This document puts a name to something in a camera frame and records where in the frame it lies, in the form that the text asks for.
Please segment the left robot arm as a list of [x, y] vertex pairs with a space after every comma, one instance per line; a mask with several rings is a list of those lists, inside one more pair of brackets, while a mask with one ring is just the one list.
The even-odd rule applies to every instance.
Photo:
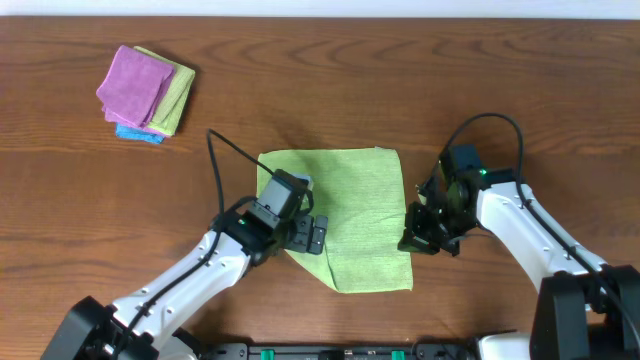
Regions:
[[290, 218], [270, 212], [217, 217], [198, 245], [134, 293], [104, 306], [88, 296], [67, 313], [46, 359], [194, 359], [196, 350], [176, 331], [195, 312], [279, 249], [319, 255], [328, 219], [301, 211]]

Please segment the light green microfiber cloth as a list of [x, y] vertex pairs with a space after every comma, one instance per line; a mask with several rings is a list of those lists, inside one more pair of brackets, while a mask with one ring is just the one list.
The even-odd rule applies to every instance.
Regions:
[[377, 293], [413, 288], [411, 256], [397, 249], [406, 201], [401, 163], [385, 148], [278, 150], [258, 160], [272, 170], [308, 175], [313, 215], [328, 218], [320, 255], [288, 255], [332, 290]]

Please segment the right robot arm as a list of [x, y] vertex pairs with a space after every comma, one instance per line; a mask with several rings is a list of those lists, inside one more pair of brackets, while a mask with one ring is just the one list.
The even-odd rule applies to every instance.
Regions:
[[532, 330], [478, 340], [481, 359], [636, 359], [639, 273], [611, 266], [572, 238], [509, 169], [468, 166], [432, 177], [406, 214], [398, 248], [460, 252], [474, 228], [495, 236], [525, 271], [538, 299]]

